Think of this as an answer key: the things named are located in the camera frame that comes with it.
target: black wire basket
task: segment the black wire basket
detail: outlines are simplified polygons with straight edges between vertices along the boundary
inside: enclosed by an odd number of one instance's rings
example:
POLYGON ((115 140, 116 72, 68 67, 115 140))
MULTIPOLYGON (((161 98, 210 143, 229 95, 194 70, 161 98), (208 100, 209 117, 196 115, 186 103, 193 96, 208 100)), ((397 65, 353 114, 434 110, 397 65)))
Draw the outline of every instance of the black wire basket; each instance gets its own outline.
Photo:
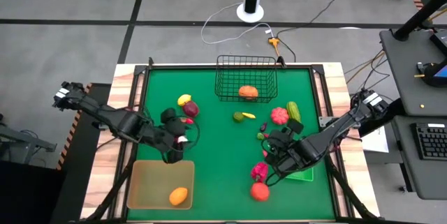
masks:
POLYGON ((273 57, 218 56, 214 92, 220 101, 269 103, 278 95, 275 59, 273 57), (239 91, 243 86, 255 87, 257 96, 241 96, 239 91))

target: toy fruit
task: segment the toy fruit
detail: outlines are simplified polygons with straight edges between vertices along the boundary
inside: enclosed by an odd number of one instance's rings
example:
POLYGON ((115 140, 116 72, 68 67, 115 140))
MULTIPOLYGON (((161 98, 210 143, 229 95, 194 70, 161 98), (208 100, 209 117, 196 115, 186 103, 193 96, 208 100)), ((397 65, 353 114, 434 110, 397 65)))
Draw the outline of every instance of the toy fruit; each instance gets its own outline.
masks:
POLYGON ((270 115, 272 117, 272 121, 275 124, 285 124, 288 121, 288 114, 287 110, 281 107, 276 107, 272 110, 272 114, 270 115))
POLYGON ((257 201, 266 201, 270 196, 270 190, 264 183, 256 182, 251 186, 250 194, 257 201))
POLYGON ((256 116, 250 113, 243 112, 242 115, 246 116, 249 119, 255 119, 256 116))
POLYGON ((268 165, 264 162, 257 163, 251 170, 250 176, 256 182, 264 182, 268 175, 268 165))
POLYGON ((300 111, 298 110, 298 106, 296 105, 296 103, 288 102, 286 108, 288 112, 288 117, 301 123, 301 114, 300 111))
POLYGON ((240 112, 235 112, 235 113, 233 114, 233 119, 234 119, 236 122, 240 123, 240 122, 242 122, 242 120, 244 120, 244 115, 242 115, 242 113, 240 113, 240 112))
POLYGON ((253 86, 244 85, 239 88, 239 96, 244 97, 247 100, 253 100, 258 98, 258 90, 253 86))
POLYGON ((198 106, 195 102, 193 101, 189 101, 188 103, 183 105, 183 112, 190 117, 195 117, 197 116, 199 109, 198 106))
POLYGON ((258 133, 258 134, 256 134, 256 138, 258 140, 263 140, 264 139, 264 135, 262 133, 258 133))
POLYGON ((183 201, 185 201, 186 197, 188 196, 188 189, 187 188, 176 188, 170 195, 169 195, 169 202, 173 206, 178 206, 183 201))
POLYGON ((267 128, 267 122, 265 122, 259 130, 263 133, 266 128, 267 128))
POLYGON ((179 97, 179 99, 177 99, 177 104, 179 106, 183 106, 184 104, 188 103, 189 101, 191 101, 191 95, 183 94, 179 97))

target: black keyboard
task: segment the black keyboard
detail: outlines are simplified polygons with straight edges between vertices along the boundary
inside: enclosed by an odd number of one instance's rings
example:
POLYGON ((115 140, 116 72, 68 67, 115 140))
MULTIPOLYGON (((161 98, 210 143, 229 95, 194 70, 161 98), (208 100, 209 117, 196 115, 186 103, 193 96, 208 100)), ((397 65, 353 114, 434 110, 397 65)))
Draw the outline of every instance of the black keyboard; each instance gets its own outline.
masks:
POLYGON ((420 159, 447 160, 447 128, 443 124, 411 124, 420 159))

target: green table surface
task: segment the green table surface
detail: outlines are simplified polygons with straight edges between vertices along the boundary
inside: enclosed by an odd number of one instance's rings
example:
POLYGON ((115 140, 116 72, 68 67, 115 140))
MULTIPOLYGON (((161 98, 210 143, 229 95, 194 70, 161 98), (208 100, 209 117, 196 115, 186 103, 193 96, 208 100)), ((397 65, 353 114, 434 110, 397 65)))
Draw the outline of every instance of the green table surface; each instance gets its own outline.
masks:
MULTIPOLYGON (((278 96, 269 103, 221 102, 214 94, 215 70, 151 70, 146 106, 160 124, 160 113, 177 106, 182 94, 191 94, 200 108, 195 118, 200 126, 198 144, 184 154, 195 163, 193 206, 190 210, 129 209, 130 221, 187 220, 330 220, 334 219, 332 198, 324 163, 314 168, 314 181, 285 179, 270 188, 267 202, 250 196, 250 171, 263 161, 261 142, 256 134, 263 122, 266 133, 281 128, 272 123, 270 113, 295 101, 305 128, 301 135, 318 132, 312 85, 307 69, 278 70, 278 96), (234 112, 249 112, 256 119, 233 121, 234 112)), ((196 131, 188 134, 193 138, 196 131)), ((138 160, 159 160, 160 153, 140 145, 138 160)))

